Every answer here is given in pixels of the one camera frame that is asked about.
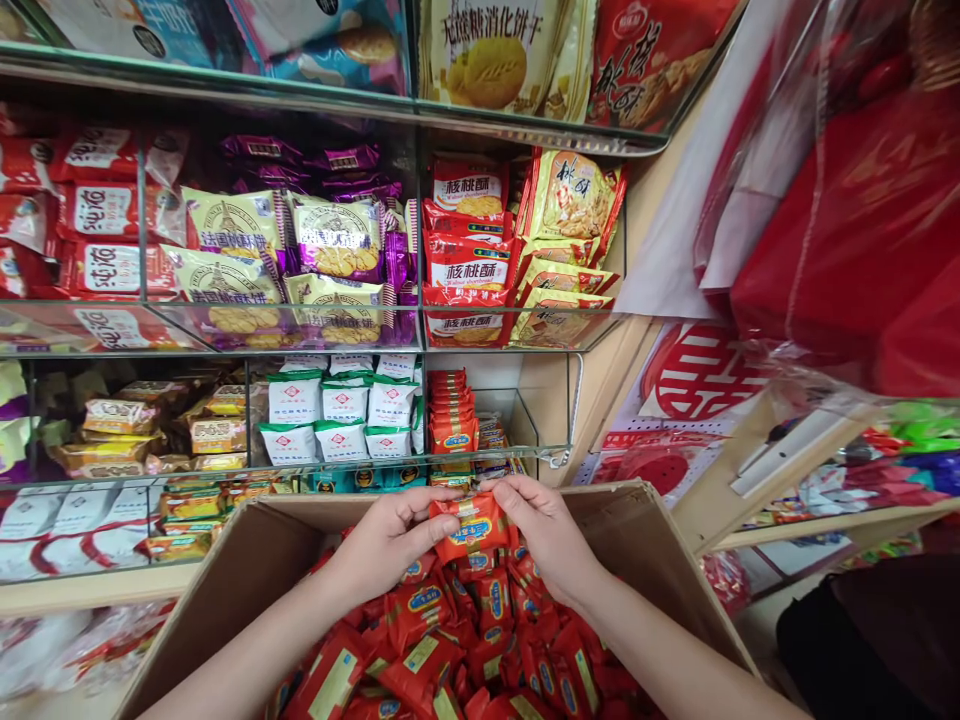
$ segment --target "wooden shelf edge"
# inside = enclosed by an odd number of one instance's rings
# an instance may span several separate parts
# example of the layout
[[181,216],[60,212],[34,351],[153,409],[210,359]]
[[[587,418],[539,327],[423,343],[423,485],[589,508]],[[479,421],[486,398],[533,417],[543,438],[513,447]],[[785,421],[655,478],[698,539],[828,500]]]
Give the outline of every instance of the wooden shelf edge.
[[150,602],[182,595],[203,563],[117,570],[0,587],[0,618]]
[[804,522],[774,525],[773,527],[757,528],[755,530],[741,530],[731,533],[714,545],[710,552],[716,550],[732,550],[740,547],[751,547],[780,540],[795,540],[809,535],[821,535],[828,532],[844,532],[866,525],[886,523],[910,517],[924,515],[945,515],[960,510],[960,498],[944,500],[936,505],[922,507],[892,507],[879,510],[867,510],[850,515],[834,515],[831,517],[806,520]]

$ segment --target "hand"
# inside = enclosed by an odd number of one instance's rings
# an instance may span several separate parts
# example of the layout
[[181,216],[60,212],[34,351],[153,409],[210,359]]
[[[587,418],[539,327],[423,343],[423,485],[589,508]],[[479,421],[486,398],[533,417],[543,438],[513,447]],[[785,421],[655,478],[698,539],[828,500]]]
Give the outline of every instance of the hand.
[[579,611],[609,573],[590,550],[560,493],[526,475],[487,480],[480,483],[480,490],[493,490],[497,504],[520,528],[553,598]]
[[[462,495],[451,488],[418,487],[381,496],[314,577],[336,588],[343,614],[383,595],[420,556],[460,529],[453,515],[428,520],[430,503]],[[411,523],[419,524],[410,528]]]

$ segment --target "clear plastic wrap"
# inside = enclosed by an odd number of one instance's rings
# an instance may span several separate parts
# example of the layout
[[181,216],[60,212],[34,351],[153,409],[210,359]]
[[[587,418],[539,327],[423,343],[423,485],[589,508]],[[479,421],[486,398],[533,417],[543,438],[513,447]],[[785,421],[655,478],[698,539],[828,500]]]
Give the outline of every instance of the clear plastic wrap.
[[960,397],[960,3],[793,5],[714,179],[701,289],[781,365]]

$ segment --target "human arm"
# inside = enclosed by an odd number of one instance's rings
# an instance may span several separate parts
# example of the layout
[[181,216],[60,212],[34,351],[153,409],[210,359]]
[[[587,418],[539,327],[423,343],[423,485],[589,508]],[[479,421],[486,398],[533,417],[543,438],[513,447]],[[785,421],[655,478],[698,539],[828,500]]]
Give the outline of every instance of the human arm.
[[267,608],[141,720],[236,720],[261,713],[337,620],[389,591],[421,555],[457,531],[455,517],[427,520],[427,509],[433,500],[459,496],[457,490],[423,487],[381,497],[321,570]]
[[551,595],[590,624],[670,720],[809,720],[604,569],[555,490],[523,475],[481,485],[491,489]]

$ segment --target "snack box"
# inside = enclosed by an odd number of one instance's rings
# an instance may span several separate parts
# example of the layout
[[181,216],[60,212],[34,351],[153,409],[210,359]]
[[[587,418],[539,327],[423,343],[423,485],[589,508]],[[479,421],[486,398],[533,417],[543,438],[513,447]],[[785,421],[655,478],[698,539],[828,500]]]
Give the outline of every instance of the snack box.
[[[633,480],[561,490],[611,572],[724,657],[757,674],[656,491]],[[117,720],[133,720],[296,585],[370,496],[258,497],[227,523],[164,625]]]

